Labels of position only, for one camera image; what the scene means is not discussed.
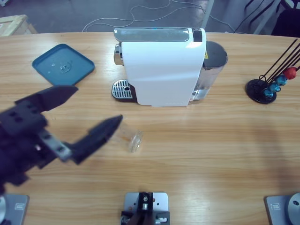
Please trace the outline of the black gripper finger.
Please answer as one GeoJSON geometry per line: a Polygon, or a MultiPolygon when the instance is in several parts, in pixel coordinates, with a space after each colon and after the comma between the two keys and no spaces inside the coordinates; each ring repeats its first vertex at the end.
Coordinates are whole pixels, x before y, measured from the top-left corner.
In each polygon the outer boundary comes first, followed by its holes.
{"type": "Polygon", "coordinates": [[[60,141],[45,129],[38,133],[38,137],[62,162],[72,160],[79,165],[111,139],[122,120],[122,115],[103,120],[90,129],[86,136],[72,144],[60,141]]]}

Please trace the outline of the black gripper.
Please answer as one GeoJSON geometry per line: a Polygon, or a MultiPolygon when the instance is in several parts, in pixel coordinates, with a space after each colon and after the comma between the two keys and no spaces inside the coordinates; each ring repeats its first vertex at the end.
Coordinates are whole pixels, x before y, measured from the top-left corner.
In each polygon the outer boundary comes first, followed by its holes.
{"type": "Polygon", "coordinates": [[[15,106],[0,113],[0,185],[15,186],[29,179],[26,172],[42,169],[55,154],[42,143],[38,133],[47,126],[41,112],[50,111],[68,101],[78,88],[56,85],[15,101],[15,106]]]}

